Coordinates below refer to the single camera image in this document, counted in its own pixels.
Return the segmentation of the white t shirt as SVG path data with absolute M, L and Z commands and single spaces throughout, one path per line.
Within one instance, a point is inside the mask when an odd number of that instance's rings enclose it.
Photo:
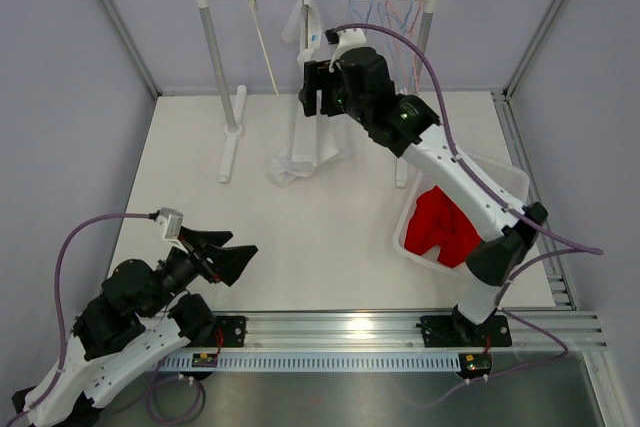
M 322 21 L 312 0 L 299 0 L 281 33 L 288 44 L 297 42 L 297 63 L 303 66 L 323 53 Z M 317 168 L 332 162 L 344 161 L 355 152 L 353 137 L 347 121 L 341 117 L 304 115 L 296 108 L 287 143 L 270 160 L 266 175 L 279 187 L 308 178 Z

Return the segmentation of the silver hanger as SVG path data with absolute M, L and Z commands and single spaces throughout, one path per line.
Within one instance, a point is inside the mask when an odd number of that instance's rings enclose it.
M 301 0 L 301 15 L 303 21 L 303 45 L 304 49 L 309 46 L 309 9 L 306 0 Z

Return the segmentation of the red t shirt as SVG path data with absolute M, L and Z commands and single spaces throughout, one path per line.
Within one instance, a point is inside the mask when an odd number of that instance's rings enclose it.
M 422 256 L 438 247 L 437 261 L 454 268 L 480 243 L 481 237 L 467 216 L 439 187 L 418 197 L 407 226 L 406 250 Z

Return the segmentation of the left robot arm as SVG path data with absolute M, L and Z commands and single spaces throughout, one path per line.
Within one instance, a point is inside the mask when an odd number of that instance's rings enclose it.
M 39 385 L 14 393 L 17 418 L 32 426 L 92 426 L 133 380 L 174 351 L 220 335 L 211 308 L 188 292 L 197 278 L 232 286 L 257 254 L 232 246 L 229 231 L 173 228 L 156 267 L 120 263 L 76 317 L 61 360 Z

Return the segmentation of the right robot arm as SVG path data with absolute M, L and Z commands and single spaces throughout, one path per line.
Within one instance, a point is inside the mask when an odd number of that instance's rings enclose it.
M 415 95 L 396 92 L 386 60 L 371 47 L 305 62 L 299 99 L 308 117 L 347 115 L 357 121 L 375 143 L 427 174 L 470 222 L 480 241 L 462 260 L 472 281 L 453 309 L 451 324 L 460 342 L 478 342 L 509 275 L 537 240 L 547 210 L 503 192 L 455 147 L 442 112 Z

